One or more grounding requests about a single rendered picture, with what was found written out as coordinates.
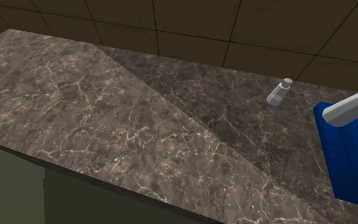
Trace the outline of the small white bottle grey cap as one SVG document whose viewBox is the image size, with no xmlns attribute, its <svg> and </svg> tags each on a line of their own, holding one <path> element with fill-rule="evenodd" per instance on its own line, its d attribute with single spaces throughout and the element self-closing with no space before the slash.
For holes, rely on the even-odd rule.
<svg viewBox="0 0 358 224">
<path fill-rule="evenodd" d="M 284 78 L 266 98 L 267 103 L 272 106 L 279 106 L 288 93 L 292 83 L 292 79 Z"/>
</svg>

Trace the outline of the blue box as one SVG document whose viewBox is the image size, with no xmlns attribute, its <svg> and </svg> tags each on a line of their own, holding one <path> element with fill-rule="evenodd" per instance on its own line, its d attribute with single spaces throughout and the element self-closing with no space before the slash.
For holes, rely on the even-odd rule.
<svg viewBox="0 0 358 224">
<path fill-rule="evenodd" d="M 343 127 L 334 127 L 322 117 L 322 111 L 328 106 L 330 103 L 320 102 L 313 113 L 334 197 L 358 204 L 358 119 Z"/>
</svg>

